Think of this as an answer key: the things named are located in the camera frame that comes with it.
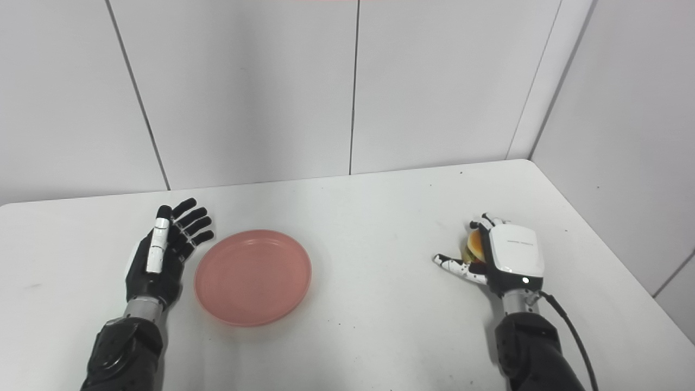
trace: white wall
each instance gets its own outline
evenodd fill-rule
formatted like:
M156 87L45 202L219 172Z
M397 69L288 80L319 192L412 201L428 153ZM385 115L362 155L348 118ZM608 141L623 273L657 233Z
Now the white wall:
M0 2L0 205L164 188L104 2Z
M558 5L362 2L352 172L504 159Z
M182 189L527 156L588 3L363 1L359 39L357 0L113 10ZM164 189L106 3L1 7L0 204Z
M356 1L113 2L173 189L504 159L559 5L362 2L353 131Z
M532 157L652 294L695 248L693 20L599 0ZM692 268L657 301L695 341Z
M172 189L347 175L356 1L114 1Z

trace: white robotic hand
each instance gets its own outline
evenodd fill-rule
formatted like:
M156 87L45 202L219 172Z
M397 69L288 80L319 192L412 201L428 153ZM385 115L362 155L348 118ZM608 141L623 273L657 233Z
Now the white robotic hand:
M479 234L471 234L462 260L437 254L432 261L460 278L489 285L498 296L542 288L544 263L536 232L488 214L471 221L471 228Z

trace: black fingertip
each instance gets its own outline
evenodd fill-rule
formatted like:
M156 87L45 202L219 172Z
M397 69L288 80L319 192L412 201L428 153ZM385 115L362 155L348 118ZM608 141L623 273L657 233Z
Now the black fingertip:
M495 223L492 222L492 219L490 219L490 218L487 216L487 212L485 212L485 213L482 214L482 218L484 218L485 220L488 220L488 221L490 222L490 224L492 224L493 227L495 226Z
M184 217L181 217L179 219L179 225L183 228L186 228L197 219L204 217L206 214L208 214L207 209L205 209L204 207L198 208L185 215Z
M157 218L171 218L172 208L169 205L162 205L157 211Z
M436 256L441 260L441 262L439 263L439 266L441 266L442 263L447 262L447 261L454 261L454 262L458 263L459 265L464 264L463 260L458 260L456 258L447 257L444 254L437 254Z
M199 244L201 244L205 241L208 241L208 240L212 239L213 237L215 237L215 234L213 234L212 231L205 231L205 232L197 235L195 238L191 239L190 241L193 242L193 244L195 244L196 246L198 246Z
M172 214L174 218L179 218L185 211L193 208L197 204L198 201L196 201L195 198L189 198L183 201L182 203L178 204L172 211Z
M203 228L207 227L208 225L213 223L213 219L210 218L210 216L205 216L204 218L200 218L196 220L193 224L189 225L188 228L186 228L186 234L191 237L195 235L196 232L202 230Z

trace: robotic hand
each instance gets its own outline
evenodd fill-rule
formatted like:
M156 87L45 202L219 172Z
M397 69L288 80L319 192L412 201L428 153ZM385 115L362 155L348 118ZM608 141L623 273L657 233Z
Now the robotic hand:
M495 329L500 366L512 391L584 391L562 356L557 329L538 311L545 297L565 320L587 364L591 386L598 390L594 371L577 330L551 295L541 291L544 263L536 233L483 214L471 221L462 260L437 254L442 269L478 284L488 285L502 299L505 318Z
M195 205L189 198L173 210L159 208L154 229L140 242L126 277L125 313L97 335L83 391L152 390L163 349L158 320L181 293L184 262L214 237L210 230L197 234L212 224L205 208L181 217Z

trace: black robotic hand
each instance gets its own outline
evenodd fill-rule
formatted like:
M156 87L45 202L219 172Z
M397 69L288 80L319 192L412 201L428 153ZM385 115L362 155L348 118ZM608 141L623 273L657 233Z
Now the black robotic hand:
M181 292L181 274L183 264L201 243L214 237L212 231L207 230L198 234L200 230L212 224L207 216L208 211L200 207L181 217L197 204L194 198L189 198L175 207L173 210L167 205L159 209L161 214L167 215L170 221L167 246L164 250L163 263L160 273L148 273L147 255L152 242L152 232L140 241L138 250L133 258L133 263L126 277L126 301L137 296L149 296L157 298L166 310L179 297Z
M126 277L126 313L107 322L97 335L82 391L153 390L164 348L156 318L181 293L183 263L196 246L214 236L210 230L198 234L212 224L205 208L181 217L195 205L195 199L189 198L173 210L167 205L159 208L157 225L140 241ZM163 227L168 227L167 235ZM157 263L156 272L148 273L151 251L161 265ZM157 309L152 310L152 303Z

